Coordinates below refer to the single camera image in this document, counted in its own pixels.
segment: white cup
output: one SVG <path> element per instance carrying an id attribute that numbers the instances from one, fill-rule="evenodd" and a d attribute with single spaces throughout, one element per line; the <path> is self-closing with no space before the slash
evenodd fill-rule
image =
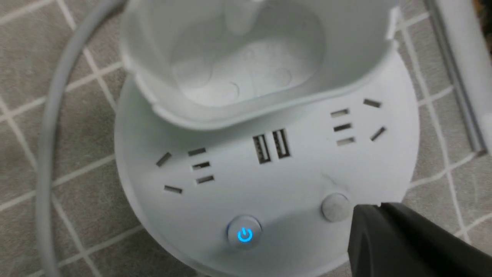
<path id="1" fill-rule="evenodd" d="M 397 48 L 398 2 L 130 0 L 123 63 L 163 119 L 226 128 L 368 83 Z"/>

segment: power button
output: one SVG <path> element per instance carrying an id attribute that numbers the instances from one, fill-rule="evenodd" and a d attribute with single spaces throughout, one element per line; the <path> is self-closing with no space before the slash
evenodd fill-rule
<path id="1" fill-rule="evenodd" d="M 259 242 L 261 233 L 260 223 L 250 215 L 238 216 L 227 226 L 229 244 L 238 249 L 255 247 Z"/>

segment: round power strip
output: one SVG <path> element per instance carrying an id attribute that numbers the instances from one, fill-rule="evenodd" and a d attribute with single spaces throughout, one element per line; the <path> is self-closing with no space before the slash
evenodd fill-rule
<path id="1" fill-rule="evenodd" d="M 396 52 L 358 91 L 213 132 L 163 121 L 129 79 L 115 136 L 126 196 L 172 255 L 214 277 L 316 277 L 347 260 L 354 205 L 402 201 L 418 105 Z"/>

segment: power cord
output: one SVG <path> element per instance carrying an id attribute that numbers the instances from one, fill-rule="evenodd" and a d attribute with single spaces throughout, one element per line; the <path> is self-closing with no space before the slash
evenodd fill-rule
<path id="1" fill-rule="evenodd" d="M 57 121 L 63 93 L 70 73 L 86 42 L 99 25 L 127 0 L 102 0 L 83 20 L 66 45 L 46 98 L 38 139 L 36 180 L 36 240 L 41 265 L 48 277 L 61 277 L 53 243 L 51 223 L 51 184 Z"/>

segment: round button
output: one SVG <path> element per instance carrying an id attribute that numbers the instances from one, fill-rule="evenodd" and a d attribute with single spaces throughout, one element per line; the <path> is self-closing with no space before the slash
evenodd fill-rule
<path id="1" fill-rule="evenodd" d="M 351 202 L 340 193 L 329 195 L 323 201 L 321 210 L 328 221 L 341 222 L 349 218 L 352 212 Z"/>
<path id="2" fill-rule="evenodd" d="M 227 226 L 227 239 L 231 246 L 238 249 L 255 247 L 261 237 L 261 225 L 250 215 L 240 215 Z"/>

